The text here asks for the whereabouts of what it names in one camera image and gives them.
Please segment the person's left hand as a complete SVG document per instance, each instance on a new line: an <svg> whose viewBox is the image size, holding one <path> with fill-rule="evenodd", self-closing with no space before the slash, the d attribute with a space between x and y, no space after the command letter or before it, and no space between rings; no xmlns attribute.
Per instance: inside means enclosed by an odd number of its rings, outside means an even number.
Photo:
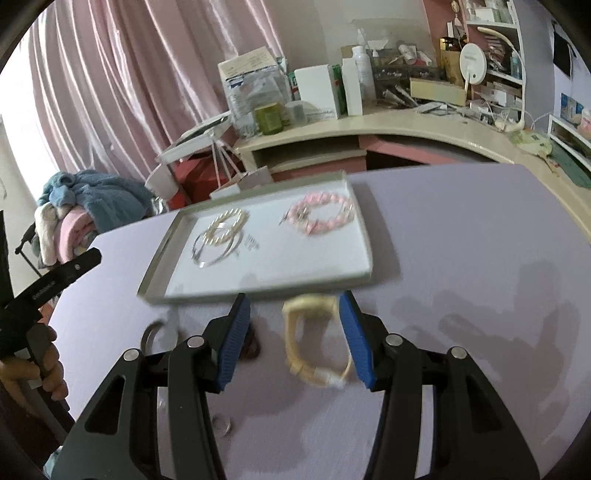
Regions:
<svg viewBox="0 0 591 480"><path fill-rule="evenodd" d="M42 380L42 388L50 394L53 401L62 401L68 396L68 386L64 379L64 369L59 360L59 352L54 345L54 341L57 339L57 333L50 326L47 326L47 332L50 345L43 357L43 367L47 375ZM26 399L20 383L37 380L40 375L40 368L27 360L9 357L1 361L2 385L11 398L33 416L37 416L37 413Z"/></svg>

